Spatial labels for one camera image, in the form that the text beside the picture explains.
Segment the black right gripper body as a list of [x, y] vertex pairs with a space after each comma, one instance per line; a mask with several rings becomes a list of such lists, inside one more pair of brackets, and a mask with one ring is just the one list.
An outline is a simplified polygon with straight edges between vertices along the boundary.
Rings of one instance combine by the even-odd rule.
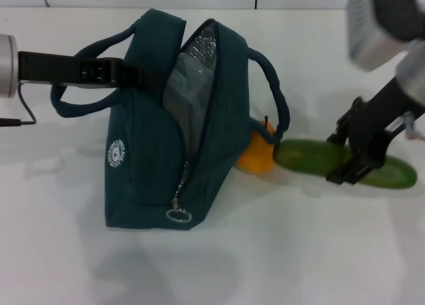
[[383, 162], [392, 139], [401, 133], [401, 129], [388, 132], [386, 128], [407, 112], [418, 119], [418, 103], [404, 92], [396, 78], [369, 101], [356, 98], [348, 123], [349, 145], [353, 156], [360, 160]]

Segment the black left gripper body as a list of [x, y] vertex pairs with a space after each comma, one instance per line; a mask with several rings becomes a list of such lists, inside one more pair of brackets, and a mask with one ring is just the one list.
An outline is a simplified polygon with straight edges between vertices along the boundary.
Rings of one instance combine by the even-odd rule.
[[73, 56], [18, 52], [19, 80], [48, 84], [80, 82], [78, 60]]

